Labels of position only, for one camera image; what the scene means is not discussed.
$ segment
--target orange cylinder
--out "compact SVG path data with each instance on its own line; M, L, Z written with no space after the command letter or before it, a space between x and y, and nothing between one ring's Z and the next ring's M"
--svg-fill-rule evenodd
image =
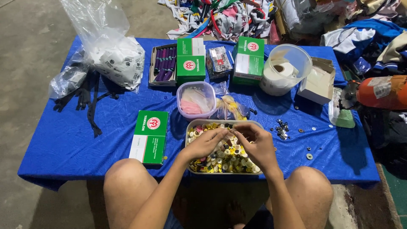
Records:
M374 77L360 83L357 101L368 107L389 110L407 109L407 76Z

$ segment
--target plastic tub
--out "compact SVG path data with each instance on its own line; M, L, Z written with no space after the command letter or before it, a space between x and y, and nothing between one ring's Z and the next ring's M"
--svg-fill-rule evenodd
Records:
M202 90L202 92L205 94L205 97L209 101L210 105L212 105L212 109L208 113L187 114L182 111L182 109L180 107L181 96L182 96L182 93L184 92L184 90L187 88L190 88L190 87L196 87L197 89ZM179 86L179 88L177 90L177 107L178 107L178 111L181 113L181 115L184 116L186 118L186 120L188 120L188 121L192 121L194 119L207 119L216 111L215 90L213 89L212 85L210 85L204 81L195 81L195 82L184 83L181 86Z
M185 130L185 147L187 146L187 143L188 143L188 131L189 131L191 128L195 127L195 126L203 125L203 124L208 124L208 123L216 123L216 124L229 123L229 124L235 124L235 123L242 123L242 122L244 122L244 123L247 123L247 122L254 123L254 124L260 126L260 127L264 130L263 126L262 126L260 123L258 123L258 122L256 122L256 121L252 121L252 120L237 121L237 120L195 119L194 121L192 121L192 122L189 123L188 127L187 127L186 130ZM262 171L260 171L260 172L258 172L258 173L231 173L231 172L206 173L206 172L194 172L194 171L192 171L192 170L189 168L189 166L188 166L188 170L189 170L190 172L194 173L194 174L200 174L200 175L209 175L209 174L210 174L210 175L256 175L256 176L258 176L258 175L263 174Z
M298 70L298 74L288 76L281 74L284 73L285 69L289 69L289 66L284 68L287 63L280 65L278 60L271 61L270 57L276 58L278 55L283 55L281 57L288 60ZM311 69L311 57L304 49L292 44L281 44L273 48L264 64L260 88L269 95L285 95L305 78L311 72Z

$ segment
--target knee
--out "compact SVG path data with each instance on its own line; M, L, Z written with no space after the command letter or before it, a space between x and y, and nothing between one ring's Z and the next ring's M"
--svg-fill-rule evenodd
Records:
M114 163L107 171L103 189L107 191L109 188L118 188L129 183L137 183L137 180L141 179L143 174L148 175L148 172L139 160L131 158L122 159Z
M312 192L320 197L332 200L333 189L326 176L319 170L308 166L296 168L289 177L305 192Z

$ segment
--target hand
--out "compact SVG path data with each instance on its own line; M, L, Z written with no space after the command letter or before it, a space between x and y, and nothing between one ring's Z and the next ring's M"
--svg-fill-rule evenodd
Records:
M274 151L273 137L254 123L237 124L230 130L247 154L264 174L280 170Z
M192 160L201 159L210 155L213 150L216 148L218 143L229 133L227 129L217 128L214 130L205 131L193 142L189 143L179 153L184 157L187 162Z

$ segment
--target blue tablecloth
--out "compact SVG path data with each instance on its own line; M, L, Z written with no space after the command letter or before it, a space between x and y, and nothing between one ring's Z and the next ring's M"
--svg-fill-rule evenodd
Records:
M77 97L74 97L61 113L53 111L54 101L48 100L37 129L22 160L18 175L34 184L58 190L69 180L102 179L107 170L118 160L128 158L133 131L139 110L169 112L169 125L165 156L168 159L157 170L149 170L155 177L163 177L178 152L184 147L185 130L188 122L177 110L176 87L148 87L149 65L153 46L171 44L174 40L137 38L146 52L144 74L139 94L125 92L118 100L105 98L97 103L95 122L103 134L94 138L87 120L86 110L76 111ZM75 38L65 64L81 45ZM232 51L233 42L208 41L206 48L226 46ZM272 45L266 45L269 54ZM336 69L335 84L345 84L338 62L331 47L304 46L310 56L333 60ZM102 78L99 95L105 93ZM306 165L321 170L332 183L372 184L380 180L373 161L365 132L356 112L356 127L330 128L328 106L322 106L296 95L297 87L282 97L272 97L258 87L229 85L235 99L258 111L250 119L259 122L267 130L277 126L276 119L288 122L291 139L282 141L274 136L277 159L284 177L298 166ZM313 160L306 158L313 154ZM195 176L185 171L184 176ZM264 179L264 176L201 176L228 181Z

